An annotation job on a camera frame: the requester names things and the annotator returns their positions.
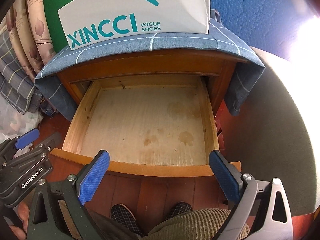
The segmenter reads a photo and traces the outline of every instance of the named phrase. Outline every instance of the empty wooden drawer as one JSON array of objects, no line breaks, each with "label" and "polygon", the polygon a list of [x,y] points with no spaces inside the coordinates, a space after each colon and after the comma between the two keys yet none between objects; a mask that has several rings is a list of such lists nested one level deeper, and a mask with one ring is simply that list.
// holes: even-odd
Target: empty wooden drawer
[{"label": "empty wooden drawer", "polygon": [[202,78],[150,74],[95,80],[62,150],[82,163],[84,156],[93,158],[101,149],[109,152],[112,171],[166,177],[212,175],[208,155],[219,145]]}]

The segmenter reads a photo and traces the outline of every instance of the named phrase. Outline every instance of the textured blue wall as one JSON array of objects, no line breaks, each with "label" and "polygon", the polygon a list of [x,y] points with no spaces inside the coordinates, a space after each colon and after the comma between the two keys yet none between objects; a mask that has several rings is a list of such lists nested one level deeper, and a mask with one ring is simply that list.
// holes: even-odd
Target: textured blue wall
[{"label": "textured blue wall", "polygon": [[314,15],[301,0],[211,0],[211,8],[248,45],[287,60],[299,27]]}]

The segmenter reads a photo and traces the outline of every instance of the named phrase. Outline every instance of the blue textured pad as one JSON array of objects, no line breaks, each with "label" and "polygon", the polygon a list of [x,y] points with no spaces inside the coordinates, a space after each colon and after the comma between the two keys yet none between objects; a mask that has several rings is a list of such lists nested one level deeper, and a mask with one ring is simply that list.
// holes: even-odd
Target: blue textured pad
[{"label": "blue textured pad", "polygon": [[110,163],[110,156],[104,151],[96,163],[92,166],[88,174],[82,180],[79,188],[79,200],[82,205],[92,200],[104,174],[106,173]]},{"label": "blue textured pad", "polygon": [[35,141],[36,139],[39,138],[39,130],[38,129],[32,129],[31,131],[25,133],[24,135],[20,136],[14,146],[16,147],[17,150],[22,150],[26,146],[28,146],[30,143]]},{"label": "blue textured pad", "polygon": [[212,172],[216,176],[223,193],[227,197],[227,200],[233,201],[234,203],[239,203],[239,185],[235,178],[231,175],[228,168],[214,151],[209,155],[209,165]]}]

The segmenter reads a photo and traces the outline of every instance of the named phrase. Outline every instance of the black plaid shoe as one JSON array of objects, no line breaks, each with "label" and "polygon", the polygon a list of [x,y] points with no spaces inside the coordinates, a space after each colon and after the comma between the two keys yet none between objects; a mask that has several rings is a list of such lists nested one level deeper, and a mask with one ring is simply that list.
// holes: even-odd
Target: black plaid shoe
[{"label": "black plaid shoe", "polygon": [[125,205],[114,205],[111,208],[111,219],[128,228],[131,232],[138,234],[141,237],[145,236],[141,228],[138,226],[136,218]]},{"label": "black plaid shoe", "polygon": [[186,202],[179,202],[173,208],[170,209],[169,213],[165,216],[164,221],[174,218],[175,216],[178,216],[185,212],[189,212],[191,210],[192,210],[192,207],[190,204]]}]

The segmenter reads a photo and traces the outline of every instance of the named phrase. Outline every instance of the silver bolt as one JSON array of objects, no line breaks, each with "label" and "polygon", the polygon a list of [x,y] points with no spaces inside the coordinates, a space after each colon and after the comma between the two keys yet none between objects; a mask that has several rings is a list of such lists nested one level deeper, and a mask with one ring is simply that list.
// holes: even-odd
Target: silver bolt
[{"label": "silver bolt", "polygon": [[252,179],[252,176],[251,176],[249,173],[243,174],[242,177],[243,177],[245,180],[250,180],[250,179]]},{"label": "silver bolt", "polygon": [[273,183],[276,184],[276,185],[280,185],[281,184],[281,180],[278,179],[278,178],[273,178]]},{"label": "silver bolt", "polygon": [[69,181],[73,181],[73,180],[75,180],[76,179],[76,176],[74,175],[74,174],[70,174],[69,176],[68,176],[68,180]]},{"label": "silver bolt", "polygon": [[39,185],[43,185],[45,183],[45,179],[41,179],[38,181]]}]

